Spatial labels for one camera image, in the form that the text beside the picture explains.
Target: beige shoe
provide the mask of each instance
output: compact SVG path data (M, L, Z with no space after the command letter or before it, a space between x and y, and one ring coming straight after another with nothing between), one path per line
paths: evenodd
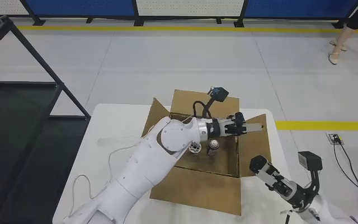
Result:
M336 39L336 38L333 38L329 43L332 44L333 46L337 46L337 39ZM343 50L344 52L346 52L346 51L347 51L346 46L343 45L343 47L342 47L341 50Z
M335 54L339 54L339 53L329 53L329 54L328 54L328 60L329 60L329 62L331 62L331 63L334 64L334 65L338 64L338 59L334 59L334 58L331 57L332 55L335 55Z

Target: spray can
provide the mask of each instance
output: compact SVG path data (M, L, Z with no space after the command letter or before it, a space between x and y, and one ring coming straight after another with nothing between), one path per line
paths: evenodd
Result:
M219 142L217 140L211 140L208 145L208 155L215 156L218 148L219 148Z

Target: white table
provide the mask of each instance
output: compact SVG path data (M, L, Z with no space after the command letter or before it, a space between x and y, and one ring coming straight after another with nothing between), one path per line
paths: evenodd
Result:
M72 184L76 176L79 174L88 176L93 195L104 187L110 177L107 164L109 154L118 148L137 143L149 109L150 105L99 104L96 106L54 215L54 223L61 222L70 211ZM271 112L261 109L241 109L241 112L245 119L266 114L272 163L283 176L290 179ZM112 155L111 166L114 176L123 170L132 152L133 148L130 148ZM125 223L285 223L286 217L280 215L280 211L290 209L290 205L275 192L270 192L261 180L256 177L242 178L241 188L242 216L149 199L150 192L147 192L130 211ZM87 181L84 178L78 179L74 189L76 209L90 200ZM303 223L303 221L298 215L293 214L290 224L294 223Z

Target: white wall panel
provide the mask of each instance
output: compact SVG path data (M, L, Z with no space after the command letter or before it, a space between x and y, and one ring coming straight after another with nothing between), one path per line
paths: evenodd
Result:
M0 0L0 15L28 15L19 0Z
M140 16L240 16L244 0L137 0Z

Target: blue wall panel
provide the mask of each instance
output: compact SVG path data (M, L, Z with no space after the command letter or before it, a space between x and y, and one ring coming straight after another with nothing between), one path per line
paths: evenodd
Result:
M343 18L357 0L248 0L245 17Z
M133 16L131 0L27 0L36 15Z

